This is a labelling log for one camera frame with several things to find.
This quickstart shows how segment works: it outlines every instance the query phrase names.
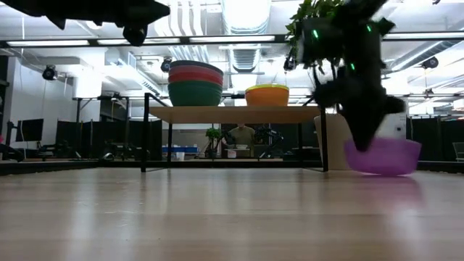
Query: purple bowl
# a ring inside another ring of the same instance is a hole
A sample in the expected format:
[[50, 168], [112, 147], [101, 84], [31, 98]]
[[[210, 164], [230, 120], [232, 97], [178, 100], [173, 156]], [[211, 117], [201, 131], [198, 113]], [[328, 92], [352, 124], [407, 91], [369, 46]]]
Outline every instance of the purple bowl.
[[353, 170], [379, 175], [407, 175], [415, 171], [422, 145], [406, 139], [375, 138], [366, 152], [356, 150], [353, 141], [344, 146], [347, 163]]

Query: stacked bowls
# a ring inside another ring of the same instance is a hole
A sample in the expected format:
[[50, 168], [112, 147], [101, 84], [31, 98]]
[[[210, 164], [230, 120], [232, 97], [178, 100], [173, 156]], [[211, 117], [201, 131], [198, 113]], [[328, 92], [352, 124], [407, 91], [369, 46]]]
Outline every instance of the stacked bowls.
[[245, 92], [248, 106], [287, 106], [289, 88], [280, 84], [260, 84], [250, 87]]
[[217, 106], [223, 94], [224, 72], [196, 61], [171, 62], [169, 97], [173, 106]]

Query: wooden floor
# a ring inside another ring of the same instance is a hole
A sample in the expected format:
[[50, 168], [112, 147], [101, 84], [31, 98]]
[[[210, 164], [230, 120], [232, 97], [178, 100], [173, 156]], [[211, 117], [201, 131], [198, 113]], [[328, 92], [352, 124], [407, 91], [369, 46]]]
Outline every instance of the wooden floor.
[[0, 177], [0, 260], [464, 260], [464, 177], [91, 169]]

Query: blue container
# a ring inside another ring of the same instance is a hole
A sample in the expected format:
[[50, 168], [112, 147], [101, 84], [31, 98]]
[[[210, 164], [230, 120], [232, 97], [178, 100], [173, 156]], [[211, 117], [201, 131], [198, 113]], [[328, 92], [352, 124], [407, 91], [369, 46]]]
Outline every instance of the blue container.
[[[163, 146], [162, 152], [167, 153], [167, 147], [166, 146]], [[186, 152], [186, 148], [184, 148], [184, 147], [171, 147], [171, 152]]]
[[198, 147], [186, 147], [184, 148], [186, 153], [197, 153]]

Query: metal table leg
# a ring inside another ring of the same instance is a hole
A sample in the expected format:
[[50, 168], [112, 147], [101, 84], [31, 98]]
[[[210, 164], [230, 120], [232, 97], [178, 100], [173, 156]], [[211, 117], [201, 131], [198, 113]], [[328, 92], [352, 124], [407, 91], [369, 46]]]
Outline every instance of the metal table leg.
[[147, 153], [146, 150], [148, 149], [148, 132], [149, 132], [149, 121], [148, 121], [148, 114], [149, 114], [149, 101], [150, 95], [145, 94], [144, 100], [144, 125], [142, 129], [142, 161], [141, 161], [141, 172], [146, 172], [146, 160], [147, 160]]
[[167, 166], [170, 167], [171, 154], [173, 147], [173, 124], [169, 123], [169, 130], [167, 131]]
[[298, 160], [302, 167], [303, 164], [303, 124], [298, 123]]
[[327, 148], [327, 117], [326, 117], [326, 108], [320, 109], [320, 126], [321, 126], [321, 136], [322, 136], [322, 162], [323, 162], [323, 172], [327, 176], [328, 172], [328, 148]]

